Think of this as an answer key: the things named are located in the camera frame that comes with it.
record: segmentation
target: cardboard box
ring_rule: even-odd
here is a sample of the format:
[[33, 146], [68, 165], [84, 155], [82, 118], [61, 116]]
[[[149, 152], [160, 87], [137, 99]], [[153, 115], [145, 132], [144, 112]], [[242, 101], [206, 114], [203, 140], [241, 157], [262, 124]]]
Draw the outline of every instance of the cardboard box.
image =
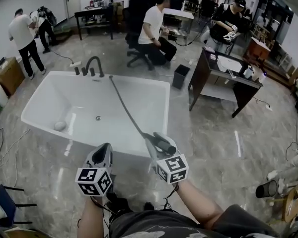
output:
[[0, 85], [8, 96], [13, 95], [24, 80], [24, 74], [16, 58], [7, 58], [8, 64], [0, 70]]

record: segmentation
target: black table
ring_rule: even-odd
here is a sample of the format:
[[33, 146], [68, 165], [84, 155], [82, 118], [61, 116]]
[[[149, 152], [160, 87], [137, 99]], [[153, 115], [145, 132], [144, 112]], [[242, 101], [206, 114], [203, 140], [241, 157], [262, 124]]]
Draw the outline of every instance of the black table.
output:
[[[220, 52], [215, 52], [215, 55], [217, 59], [218, 56], [223, 56], [235, 60], [241, 63], [242, 68], [248, 66], [248, 63], [229, 55]], [[235, 78], [231, 76], [229, 71], [220, 71], [217, 59], [212, 60], [210, 56], [210, 52], [204, 49], [202, 50], [198, 64], [188, 86], [188, 90], [190, 90], [192, 86], [194, 97], [189, 110], [192, 110], [194, 104], [202, 93], [203, 95], [237, 102], [238, 108], [232, 114], [232, 117], [234, 118], [263, 85], [258, 79], [253, 81], [234, 71], [231, 73]]]
[[[113, 14], [114, 14], [114, 6], [109, 5], [109, 6], [104, 6], [104, 7], [91, 7], [82, 11], [78, 11], [75, 13], [75, 18], [77, 22], [77, 28], [78, 28], [78, 33], [79, 33], [79, 38], [81, 38], [81, 29], [89, 29], [89, 28], [95, 28], [95, 27], [104, 27], [104, 26], [109, 26], [109, 31], [110, 31], [110, 37], [113, 39]], [[80, 26], [79, 25], [79, 18], [80, 17], [86, 17], [89, 18], [94, 15], [105, 15], [106, 17], [106, 22], [104, 23], [99, 23], [99, 24], [93, 24], [93, 25], [87, 25], [87, 26]]]

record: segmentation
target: dark shirt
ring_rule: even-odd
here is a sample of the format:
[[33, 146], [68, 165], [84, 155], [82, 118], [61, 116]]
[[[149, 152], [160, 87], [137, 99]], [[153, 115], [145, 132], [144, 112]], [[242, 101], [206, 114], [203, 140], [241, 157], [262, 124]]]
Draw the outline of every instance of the dark shirt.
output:
[[[228, 26], [235, 25], [238, 29], [238, 32], [242, 32], [241, 29], [241, 14], [233, 14], [230, 10], [230, 6], [228, 6], [227, 10], [224, 10], [224, 4], [222, 3], [217, 11], [215, 12], [214, 16], [212, 17], [212, 20], [221, 21], [224, 24]], [[210, 30], [211, 37], [219, 42], [227, 44], [227, 41], [223, 39], [223, 36], [228, 34], [228, 31], [219, 25], [215, 25]]]
[[178, 213], [165, 210], [143, 211], [126, 213], [115, 219], [111, 223], [109, 237], [241, 238], [250, 234], [279, 237], [270, 226], [249, 215], [238, 205], [232, 205], [214, 223], [211, 231]]

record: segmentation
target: white bathtub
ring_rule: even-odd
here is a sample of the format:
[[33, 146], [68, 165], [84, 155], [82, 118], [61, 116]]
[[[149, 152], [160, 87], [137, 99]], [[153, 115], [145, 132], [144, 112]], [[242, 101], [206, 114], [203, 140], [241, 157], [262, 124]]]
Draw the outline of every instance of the white bathtub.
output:
[[[113, 80], [142, 131], [166, 134], [169, 83], [115, 75]], [[91, 78], [50, 72], [25, 106], [21, 120], [46, 132], [48, 141], [57, 141], [58, 151], [65, 155], [86, 156], [108, 142], [116, 152], [149, 158], [145, 141], [129, 120], [109, 75]], [[55, 131], [54, 124], [62, 120], [67, 123], [66, 129]]]

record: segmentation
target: mesh trash can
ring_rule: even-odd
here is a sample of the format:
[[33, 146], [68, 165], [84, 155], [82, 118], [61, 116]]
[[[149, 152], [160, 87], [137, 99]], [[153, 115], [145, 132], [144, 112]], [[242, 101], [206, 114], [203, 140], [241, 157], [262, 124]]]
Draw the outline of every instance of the mesh trash can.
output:
[[172, 86], [177, 89], [181, 89], [183, 85], [183, 81], [187, 76], [189, 70], [190, 70], [189, 67], [179, 65], [179, 67], [174, 71]]
[[270, 197], [275, 196], [277, 193], [277, 182], [275, 180], [271, 180], [268, 183], [265, 183], [263, 185], [259, 185], [256, 189], [256, 197], [262, 198], [262, 197]]

